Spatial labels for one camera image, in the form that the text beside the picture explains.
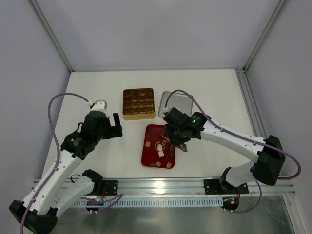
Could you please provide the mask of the metal tongs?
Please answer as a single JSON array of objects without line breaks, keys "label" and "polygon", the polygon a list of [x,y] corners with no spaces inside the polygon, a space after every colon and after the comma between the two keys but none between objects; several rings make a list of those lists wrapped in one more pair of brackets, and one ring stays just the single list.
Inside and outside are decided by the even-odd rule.
[{"label": "metal tongs", "polygon": [[[171,143],[171,141],[170,141],[170,139],[168,138],[168,137],[166,137],[165,135],[163,135],[163,134],[160,134],[160,136],[165,140],[165,141],[167,141],[167,142],[169,142],[172,146],[173,146],[173,144]],[[180,144],[180,145],[177,145],[177,146],[175,146],[176,148],[178,148],[178,149],[180,149],[180,150],[182,150],[183,152],[187,152],[188,151],[188,149],[187,149],[187,146],[186,146],[186,144]]]}]

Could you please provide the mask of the silver tin lid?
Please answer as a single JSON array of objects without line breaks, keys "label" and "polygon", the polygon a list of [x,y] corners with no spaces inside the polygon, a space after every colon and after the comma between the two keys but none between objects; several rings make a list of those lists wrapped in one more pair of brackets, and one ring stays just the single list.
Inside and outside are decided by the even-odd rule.
[{"label": "silver tin lid", "polygon": [[172,94],[168,100],[170,93],[171,92],[169,91],[164,91],[162,93],[158,116],[163,118],[165,116],[164,113],[166,112],[166,108],[167,110],[170,110],[173,107],[190,116],[192,114],[193,101],[187,95],[179,92]]}]

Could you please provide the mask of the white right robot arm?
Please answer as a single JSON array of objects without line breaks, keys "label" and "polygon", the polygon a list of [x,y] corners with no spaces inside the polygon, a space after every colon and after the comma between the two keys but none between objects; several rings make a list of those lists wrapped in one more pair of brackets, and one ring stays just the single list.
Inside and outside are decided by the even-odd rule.
[{"label": "white right robot arm", "polygon": [[248,162],[237,167],[228,167],[222,173],[219,184],[221,189],[230,193],[242,184],[259,181],[273,186],[276,184],[285,155],[280,140],[275,136],[268,139],[250,136],[206,118],[203,113],[191,116],[172,108],[164,113],[165,131],[172,146],[182,146],[191,139],[205,140],[233,150]]}]

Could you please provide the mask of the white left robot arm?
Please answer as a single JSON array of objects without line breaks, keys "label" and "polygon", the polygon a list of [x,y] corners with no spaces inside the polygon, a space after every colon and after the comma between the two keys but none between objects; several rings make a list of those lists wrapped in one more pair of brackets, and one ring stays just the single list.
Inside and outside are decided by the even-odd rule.
[{"label": "white left robot arm", "polygon": [[14,200],[9,210],[21,224],[34,234],[48,234],[58,218],[76,201],[86,195],[98,195],[104,189],[103,176],[91,169],[64,191],[62,185],[73,170],[91,153],[101,140],[122,137],[119,114],[113,114],[115,125],[102,111],[90,111],[83,123],[67,135],[59,147],[54,165],[23,200]]}]

